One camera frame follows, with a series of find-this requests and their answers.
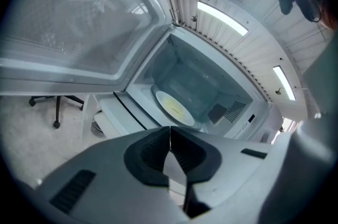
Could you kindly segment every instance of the fluorescent light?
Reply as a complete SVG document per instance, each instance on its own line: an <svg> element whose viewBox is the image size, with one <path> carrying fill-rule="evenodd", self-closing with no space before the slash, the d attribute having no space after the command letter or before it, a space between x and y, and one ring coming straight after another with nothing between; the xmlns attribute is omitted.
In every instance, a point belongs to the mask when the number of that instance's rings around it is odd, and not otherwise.
<svg viewBox="0 0 338 224"><path fill-rule="evenodd" d="M294 92L292 91L290 83L287 80L287 78L286 78L283 70L281 69L281 67L280 66L275 66L273 68L273 70L277 74L280 82L283 84L284 89L286 90L286 93L287 93L287 96L289 97L289 99L292 100L292 101L295 101L296 98L295 98Z"/></svg>
<svg viewBox="0 0 338 224"><path fill-rule="evenodd" d="M207 12L208 14L213 15L214 17L218 18L220 21L223 21L225 24L228 24L234 30L239 32L242 36L248 32L248 30L244 28L241 24L239 24L237 21L233 20L231 17L227 16L225 13L221 12L220 10L217 10L214 7L211 7L208 4L205 4L203 2L197 2L197 8L202 11Z"/></svg>

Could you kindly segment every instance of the corrugated ceiling panel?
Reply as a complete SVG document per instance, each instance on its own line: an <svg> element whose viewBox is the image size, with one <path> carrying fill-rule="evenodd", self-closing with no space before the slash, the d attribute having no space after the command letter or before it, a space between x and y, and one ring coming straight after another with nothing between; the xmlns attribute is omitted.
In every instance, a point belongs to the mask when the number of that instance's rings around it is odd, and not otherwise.
<svg viewBox="0 0 338 224"><path fill-rule="evenodd" d="M275 94L275 90L280 87L280 82L272 70L273 66L280 64L286 74L289 73L288 78L291 84L297 83L297 80L294 80L296 77L292 74L293 70L289 64L286 65L287 58L275 39L259 30L247 15L224 2L202 0L247 27L249 31L244 37L209 14L197 11L198 0L175 1L177 8L179 8L177 14L181 22L205 35L241 62L267 90L272 100L282 103L279 106L282 113L285 114L289 109L291 114L296 116L298 113L296 117L301 118L305 106L302 91L295 91L297 97L295 103L290 103L285 94L282 96ZM313 63L331 37L329 30L320 26L320 31L316 23L307 21L297 5L294 5L291 13L285 16L280 11L278 0L237 1L249 8L255 17L264 20L267 26L278 35L282 44L289 49L301 73ZM197 23L191 21L191 16L196 15L198 16Z"/></svg>

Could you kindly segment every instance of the chair caster wheel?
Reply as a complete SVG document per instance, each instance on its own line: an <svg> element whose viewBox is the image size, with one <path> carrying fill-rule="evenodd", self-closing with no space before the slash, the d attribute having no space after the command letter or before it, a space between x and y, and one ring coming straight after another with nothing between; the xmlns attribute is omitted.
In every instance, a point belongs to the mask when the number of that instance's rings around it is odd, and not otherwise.
<svg viewBox="0 0 338 224"><path fill-rule="evenodd" d="M31 105L31 107L34 107L36 102L34 101L34 99L30 99L29 104Z"/></svg>
<svg viewBox="0 0 338 224"><path fill-rule="evenodd" d="M54 126L56 129L58 129L58 128L60 127L60 123L57 122L57 121L55 121L55 122L53 123L53 126Z"/></svg>

